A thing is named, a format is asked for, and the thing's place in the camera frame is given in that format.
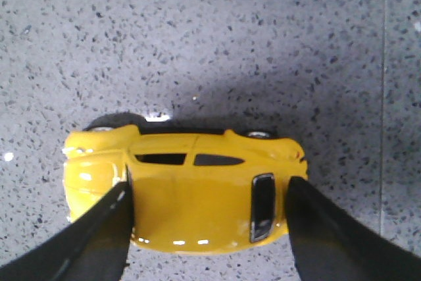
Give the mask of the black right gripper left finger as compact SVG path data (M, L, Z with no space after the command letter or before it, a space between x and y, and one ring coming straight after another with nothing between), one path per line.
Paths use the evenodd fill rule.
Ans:
M133 225L132 189L120 182L77 221L1 267L1 279L120 280Z

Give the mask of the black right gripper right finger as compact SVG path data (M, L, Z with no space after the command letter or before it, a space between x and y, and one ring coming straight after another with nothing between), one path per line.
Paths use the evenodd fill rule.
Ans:
M288 184L285 213L301 280L419 280L420 258L365 227L308 181Z

